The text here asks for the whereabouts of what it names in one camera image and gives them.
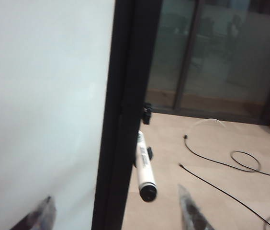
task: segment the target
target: black door frame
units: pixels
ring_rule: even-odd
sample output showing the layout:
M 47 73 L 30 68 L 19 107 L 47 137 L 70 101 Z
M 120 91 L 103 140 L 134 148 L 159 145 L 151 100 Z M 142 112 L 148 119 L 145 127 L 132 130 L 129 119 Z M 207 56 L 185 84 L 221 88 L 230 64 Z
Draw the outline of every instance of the black door frame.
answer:
M 92 230 L 122 226 L 160 6 L 161 0 L 115 3 Z
M 183 65 L 180 71 L 178 85 L 175 91 L 174 104 L 172 107 L 165 107 L 154 105 L 154 112 L 156 113 L 164 113 L 171 115 L 181 115 L 181 116 L 190 116 L 190 117 L 198 117 L 198 118 L 216 118 L 224 121 L 234 121 L 234 122 L 242 122 L 242 123 L 252 123 L 258 125 L 270 125 L 270 93 L 263 107 L 261 116 L 259 118 L 251 118 L 248 116 L 242 115 L 234 115 L 223 112 L 208 112 L 196 109 L 189 108 L 181 108 L 181 100 L 184 90 L 184 85 L 187 79 L 187 72 L 191 63 L 191 55 L 192 50 L 195 43 L 195 38 L 197 35 L 199 21 L 201 18 L 201 14 L 203 11 L 203 6 L 205 4 L 205 0 L 195 0 L 194 11 L 191 19 L 191 25 L 189 29 L 189 37 L 187 40 L 184 57 L 183 57 Z

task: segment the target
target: white wall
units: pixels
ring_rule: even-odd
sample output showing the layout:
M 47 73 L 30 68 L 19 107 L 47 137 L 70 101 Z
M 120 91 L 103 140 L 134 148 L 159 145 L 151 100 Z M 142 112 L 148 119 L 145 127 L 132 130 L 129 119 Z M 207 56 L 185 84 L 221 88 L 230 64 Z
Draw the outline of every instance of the white wall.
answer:
M 47 195 L 90 229 L 113 0 L 0 0 L 0 230 Z

